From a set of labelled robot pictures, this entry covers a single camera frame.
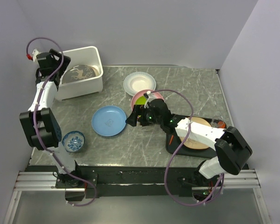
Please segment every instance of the dish rack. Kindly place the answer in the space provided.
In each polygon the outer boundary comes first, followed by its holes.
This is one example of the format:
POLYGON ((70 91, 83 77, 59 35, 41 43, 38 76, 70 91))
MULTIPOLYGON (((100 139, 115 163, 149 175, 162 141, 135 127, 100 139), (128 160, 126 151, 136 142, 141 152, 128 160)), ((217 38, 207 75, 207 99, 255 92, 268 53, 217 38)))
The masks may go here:
POLYGON ((103 90, 103 66, 98 49, 94 46, 64 51, 63 54, 71 58, 68 70, 78 65, 88 65, 98 71, 98 76, 78 80, 71 83, 59 84, 55 99, 63 100, 103 90))

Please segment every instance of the blue and white bowl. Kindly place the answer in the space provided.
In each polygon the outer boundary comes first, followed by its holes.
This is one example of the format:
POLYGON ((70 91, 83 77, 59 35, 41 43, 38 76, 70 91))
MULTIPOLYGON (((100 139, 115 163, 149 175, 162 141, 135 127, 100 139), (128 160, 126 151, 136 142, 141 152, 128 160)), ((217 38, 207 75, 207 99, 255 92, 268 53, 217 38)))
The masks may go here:
POLYGON ((79 131, 68 132, 62 139, 62 144, 65 150, 69 153, 75 153, 79 151, 85 143, 85 137, 83 133, 79 131))

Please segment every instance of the cable clip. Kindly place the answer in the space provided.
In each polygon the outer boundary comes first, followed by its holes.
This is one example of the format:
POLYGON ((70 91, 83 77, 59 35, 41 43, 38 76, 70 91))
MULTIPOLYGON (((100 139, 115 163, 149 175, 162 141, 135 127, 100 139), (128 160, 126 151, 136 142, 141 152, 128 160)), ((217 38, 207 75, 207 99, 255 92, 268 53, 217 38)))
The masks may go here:
POLYGON ((31 56, 30 54, 26 54, 26 57, 27 57, 29 60, 31 60, 31 61, 33 60, 33 59, 32 59, 32 56, 31 56))
POLYGON ((157 97, 151 91, 147 91, 145 94, 146 95, 144 95, 144 97, 146 98, 146 102, 144 104, 144 108, 148 108, 148 104, 147 103, 153 101, 154 99, 157 99, 157 97))

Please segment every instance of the red connector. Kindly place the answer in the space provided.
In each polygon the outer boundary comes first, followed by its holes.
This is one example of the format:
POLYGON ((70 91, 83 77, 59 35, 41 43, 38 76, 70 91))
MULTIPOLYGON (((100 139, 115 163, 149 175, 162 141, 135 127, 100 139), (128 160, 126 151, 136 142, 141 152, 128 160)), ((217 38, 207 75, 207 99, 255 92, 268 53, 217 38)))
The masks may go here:
POLYGON ((32 56, 30 54, 26 54, 27 58, 32 61, 32 56))

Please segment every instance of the white wall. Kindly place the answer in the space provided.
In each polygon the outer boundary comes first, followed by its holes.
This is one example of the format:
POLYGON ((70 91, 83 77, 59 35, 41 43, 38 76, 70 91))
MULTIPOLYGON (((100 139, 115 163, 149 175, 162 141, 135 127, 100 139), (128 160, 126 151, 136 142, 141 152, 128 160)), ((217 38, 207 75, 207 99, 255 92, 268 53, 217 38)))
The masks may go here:
POLYGON ((0 0, 0 223, 17 174, 31 155, 19 114, 29 108, 35 94, 35 69, 25 53, 26 44, 33 37, 18 4, 0 0))
POLYGON ((257 0, 17 0, 38 36, 102 63, 221 68, 257 0))
POLYGON ((250 144, 274 224, 280 224, 280 0, 259 0, 220 70, 235 125, 250 144))

